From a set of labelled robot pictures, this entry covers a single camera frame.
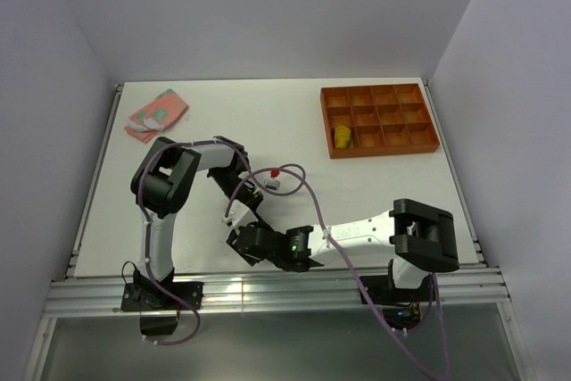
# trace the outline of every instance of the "purple cable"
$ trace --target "purple cable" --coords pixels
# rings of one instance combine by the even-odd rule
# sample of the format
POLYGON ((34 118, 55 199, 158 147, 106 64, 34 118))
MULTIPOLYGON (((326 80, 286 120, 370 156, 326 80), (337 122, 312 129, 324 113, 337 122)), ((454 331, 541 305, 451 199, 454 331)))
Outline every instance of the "purple cable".
MULTIPOLYGON (((218 141, 218 143, 222 143, 224 145, 229 145, 226 142, 223 141, 218 141)), ((245 158, 242 156, 241 153, 239 153, 238 151, 236 151, 236 153, 238 154, 238 156, 241 158, 242 162, 244 163, 244 165, 248 166, 247 162, 245 161, 245 158)), ((367 289, 365 288, 365 286, 363 285, 362 281, 360 280, 359 277, 359 273, 357 272, 357 270, 355 269, 355 267, 353 266, 351 260, 349 259, 349 257, 347 256, 347 253, 345 252, 345 250, 343 249, 343 247, 341 245, 339 245, 333 237, 331 237, 331 235, 327 232, 327 227, 325 225, 325 221, 323 220, 323 215, 321 213, 321 208, 319 206, 319 201, 317 196, 315 195, 315 192, 313 191, 313 189, 311 188, 310 184, 305 180, 305 178, 303 178, 302 176, 294 173, 293 171, 287 170, 285 168, 265 168, 265 169, 259 169, 256 170, 254 172, 252 172, 249 169, 248 166, 248 172, 249 174, 244 177, 242 179, 242 181, 240 182, 240 184, 236 187, 234 193, 232 194, 232 197, 230 198, 230 200, 228 201, 228 207, 226 209, 226 215, 228 215, 229 210, 230 210, 230 206, 232 204, 232 202, 234 201, 234 199, 236 198, 237 192, 239 190, 240 187, 242 187, 244 185, 244 183, 247 180, 252 180, 256 185, 258 185, 261 189, 268 191, 268 189, 266 189, 259 181, 258 179, 255 177, 258 174, 261 174, 263 172, 267 172, 267 171, 272 171, 272 170, 278 170, 280 172, 283 172, 285 174, 288 174, 290 176, 293 176, 295 178, 297 178, 298 180, 300 180, 300 182, 302 182, 302 184, 307 188, 308 192, 310 193, 311 199, 313 200, 313 203, 315 205, 315 209, 316 209, 316 213, 318 215, 318 220, 319 220, 319 225, 321 226, 321 228, 324 231, 324 234, 327 234, 327 239, 329 240, 329 242, 333 245, 333 247, 339 252, 339 254, 341 255, 341 257, 343 258, 343 260, 345 261, 345 264, 347 265, 347 268, 349 269, 349 271, 351 272, 351 274, 353 275, 353 278, 355 279, 355 282, 357 283, 357 287, 359 288, 360 292, 362 293, 363 297, 365 298, 365 301, 367 301, 367 304, 369 306, 369 308, 371 309, 371 311, 373 311, 373 314, 375 315, 375 318, 377 319, 377 321, 381 324, 381 326, 385 329, 386 333, 396 342, 396 344, 399 346, 399 348, 405 353, 405 355, 414 363, 414 365, 427 377, 435 380, 435 381, 445 381, 446 379, 448 379, 449 375, 450 375, 450 356, 448 353, 448 343, 446 341, 446 331, 444 328, 444 321, 443 321, 443 311, 442 311, 442 305, 441 305, 441 301, 440 301, 440 291, 438 290, 438 283, 437 283, 437 279, 436 279, 436 275, 432 274, 432 283, 434 285, 434 291, 435 291, 435 295, 436 295, 436 309, 438 310, 438 319, 440 321, 440 332, 441 332, 441 336, 442 336, 442 340, 443 340, 443 355, 444 355, 444 365, 445 365, 445 370, 444 370, 444 375, 443 376, 439 376, 437 374, 435 374, 434 372, 432 372, 430 369, 426 368, 420 361, 418 361, 418 359, 409 351, 409 349, 406 347, 406 345, 404 345, 401 341, 401 339, 396 335, 395 332, 393 332, 392 328, 388 325, 388 323, 386 322, 385 318, 383 317, 383 315, 379 312, 378 308, 376 307, 376 305, 373 303, 373 300, 371 299, 371 297, 368 295, 367 289)))
MULTIPOLYGON (((443 376, 439 376, 437 374, 435 374, 434 372, 432 372, 430 369, 427 369, 420 361, 418 361, 418 359, 409 351, 409 349, 406 347, 406 345, 404 345, 401 341, 401 339, 396 335, 395 332, 393 332, 393 330, 391 329, 391 327, 388 325, 388 323, 386 322, 385 318, 383 317, 383 315, 379 312, 378 308, 376 307, 376 305, 373 303, 371 297, 368 295, 367 289, 365 288, 365 286, 363 285, 362 281, 360 280, 359 277, 359 273, 357 272, 357 270, 355 269, 355 267, 353 266, 351 260, 349 259, 349 257, 347 256, 347 253, 345 252, 345 250, 343 249, 343 247, 341 245, 339 245, 333 237, 331 237, 331 235, 327 232, 327 227, 325 224, 325 221, 323 220, 323 214, 321 213, 321 208, 319 206, 319 201, 317 196, 315 195, 315 192, 313 191, 313 189, 311 188, 310 184, 306 181, 306 174, 305 174, 305 170, 297 165, 297 164, 285 164, 282 167, 277 167, 277 168, 266 168, 266 169, 259 169, 256 170, 254 172, 252 172, 252 169, 250 168, 250 165, 248 163, 248 161, 245 159, 245 157, 240 153, 240 151, 238 149, 236 149, 234 146, 232 146, 230 143, 227 143, 223 140, 218 140, 218 139, 214 139, 214 140, 203 140, 200 142, 194 142, 194 143, 172 143, 170 145, 165 145, 164 147, 162 147, 159 151, 157 151, 157 153, 154 154, 154 156, 151 158, 151 160, 149 161, 149 163, 145 166, 145 169, 143 170, 143 174, 141 175, 141 179, 139 180, 139 188, 138 188, 138 192, 137 192, 137 203, 141 209, 141 212, 144 214, 145 219, 147 222, 151 221, 151 217, 149 216, 148 211, 146 210, 146 208, 143 205, 143 188, 144 188, 144 183, 145 183, 145 179, 146 176, 149 173, 149 170, 151 169, 151 167, 154 165, 154 163, 156 162, 156 160, 158 160, 158 158, 160 157, 160 155, 165 152, 166 150, 172 148, 172 147, 177 147, 177 146, 194 146, 194 145, 208 145, 211 143, 215 143, 215 144, 222 144, 222 145, 226 145, 228 147, 230 147, 232 150, 234 150, 234 152, 236 153, 236 155, 240 158, 240 160, 242 161, 242 163, 244 164, 244 166, 246 167, 247 171, 248 171, 248 175, 243 178, 240 181, 240 184, 236 187, 234 193, 232 194, 232 197, 230 198, 230 200, 228 201, 228 207, 226 209, 226 215, 228 215, 229 210, 230 210, 230 206, 232 205, 232 202, 236 199, 236 195, 237 192, 239 190, 240 187, 242 187, 244 185, 244 183, 251 179, 260 189, 264 190, 265 192, 267 192, 270 195, 276 195, 276 196, 286 196, 286 195, 291 195, 294 194, 295 192, 299 191, 302 186, 305 186, 311 196, 311 199, 313 200, 313 203, 315 205, 315 210, 316 213, 318 215, 318 221, 319 221, 319 225, 321 226, 321 228, 323 229, 324 233, 327 234, 327 240, 333 245, 333 247, 339 252, 339 254, 341 255, 341 257, 343 258, 343 260, 345 261, 345 264, 347 265, 347 268, 349 269, 349 271, 351 272, 351 274, 353 275, 353 278, 355 279, 355 282, 357 283, 357 287, 359 288, 361 294, 363 295, 363 297, 365 298, 365 301, 367 302, 369 308, 371 309, 371 311, 373 312, 375 318, 377 319, 377 321, 381 324, 381 326, 385 329, 386 333, 395 341, 395 343, 397 344, 397 346, 402 350, 402 352, 404 352, 404 354, 414 363, 414 365, 427 377, 435 380, 435 381, 445 381, 446 379, 448 379, 449 375, 450 375, 450 356, 448 353, 448 343, 446 341, 446 330, 444 328, 444 320, 443 320, 443 310, 442 310, 442 303, 441 303, 441 299, 440 299, 440 290, 438 288, 438 281, 436 278, 435 274, 432 274, 432 286, 434 288, 434 294, 435 294, 435 301, 436 301, 436 309, 438 310, 438 319, 440 322, 440 333, 441 333, 441 337, 443 340, 443 355, 444 355, 444 375, 443 376), (295 167, 297 169, 299 169, 302 172, 302 175, 298 175, 297 173, 294 173, 291 170, 286 169, 286 167, 295 167), (297 178, 300 181, 300 184, 298 185, 298 187, 296 187, 294 190, 292 191, 288 191, 285 193, 279 193, 276 191, 272 191, 270 189, 267 189, 264 185, 262 185, 258 179, 255 177, 258 174, 261 174, 262 172, 266 172, 266 171, 272 171, 272 170, 278 170, 280 172, 283 172, 285 174, 288 174, 290 176, 293 176, 294 178, 297 178)), ((175 301, 179 302, 181 305, 185 306, 186 308, 188 308, 190 311, 193 312, 193 314, 196 316, 196 326, 194 327, 193 332, 191 332, 191 334, 189 334, 188 336, 179 339, 177 341, 153 341, 149 338, 146 338, 147 340, 153 342, 154 344, 160 344, 160 345, 176 345, 176 344, 182 344, 186 341, 188 341, 189 339, 193 338, 194 335, 196 335, 196 332, 198 332, 198 329, 200 328, 200 315, 198 314, 198 311, 196 311, 196 309, 189 304, 188 302, 186 302, 185 300, 179 298, 178 296, 172 294, 171 292, 169 292, 168 290, 166 290, 164 287, 162 287, 159 282, 156 280, 156 278, 154 277, 153 271, 151 269, 151 263, 150 263, 150 241, 151 241, 151 227, 152 225, 150 223, 147 223, 146 227, 145 227, 145 266, 146 266, 146 270, 147 270, 147 274, 149 276, 149 278, 151 279, 151 281, 153 282, 153 284, 164 294, 166 294, 167 296, 169 296, 170 298, 174 299, 175 301)))

